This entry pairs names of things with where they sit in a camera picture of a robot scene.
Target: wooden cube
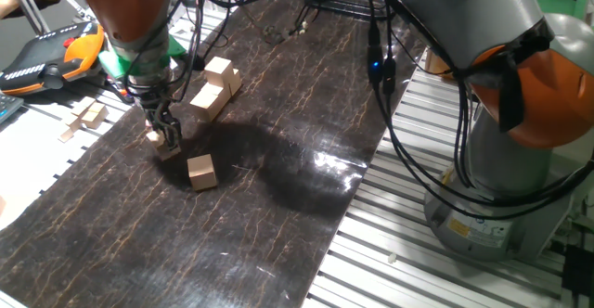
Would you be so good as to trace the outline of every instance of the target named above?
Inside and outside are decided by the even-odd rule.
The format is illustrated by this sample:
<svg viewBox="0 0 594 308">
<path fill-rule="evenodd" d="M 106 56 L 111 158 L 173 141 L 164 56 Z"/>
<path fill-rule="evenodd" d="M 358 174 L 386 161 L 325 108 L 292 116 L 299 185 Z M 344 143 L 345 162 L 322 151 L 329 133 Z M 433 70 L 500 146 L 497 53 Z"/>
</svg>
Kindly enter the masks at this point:
<svg viewBox="0 0 594 308">
<path fill-rule="evenodd" d="M 235 95 L 238 90 L 241 88 L 241 75 L 239 74 L 239 70 L 233 70 L 233 77 L 231 78 L 231 82 L 229 83 L 229 90 L 231 90 L 231 95 Z"/>
<path fill-rule="evenodd" d="M 202 121 L 211 122 L 225 107 L 231 94 L 225 88 L 207 83 L 192 99 L 190 105 L 196 108 L 196 113 Z"/>
<path fill-rule="evenodd" d="M 70 127 L 73 132 L 76 132 L 81 128 L 81 118 L 71 113 L 68 113 L 64 118 L 62 118 L 62 122 Z"/>
<path fill-rule="evenodd" d="M 0 215 L 4 212 L 4 208 L 6 207 L 6 200 L 0 196 Z"/>
<path fill-rule="evenodd" d="M 107 116 L 108 109 L 105 107 L 105 104 L 95 103 L 84 114 L 83 122 L 86 127 L 97 129 Z"/>
<path fill-rule="evenodd" d="M 215 57 L 204 68 L 206 80 L 212 85 L 229 87 L 233 80 L 233 62 L 226 58 Z"/>
<path fill-rule="evenodd" d="M 174 150 L 169 150 L 169 147 L 165 142 L 165 135 L 162 131 L 151 131 L 147 133 L 147 139 L 150 144 L 155 147 L 155 150 L 157 150 L 161 160 L 169 160 L 171 157 L 179 154 L 182 151 L 180 147 L 177 147 Z"/>
<path fill-rule="evenodd" d="M 67 125 L 62 125 L 62 129 L 60 130 L 58 140 L 62 142 L 66 142 L 74 136 L 74 131 Z"/>
<path fill-rule="evenodd" d="M 93 98 L 85 97 L 79 103 L 74 105 L 74 109 L 72 109 L 71 113 L 77 117 L 82 117 L 89 110 L 89 108 L 92 107 L 96 103 L 97 103 L 97 101 L 94 100 Z"/>
<path fill-rule="evenodd" d="M 211 155 L 187 160 L 187 171 L 195 191 L 202 191 L 218 184 Z"/>
</svg>

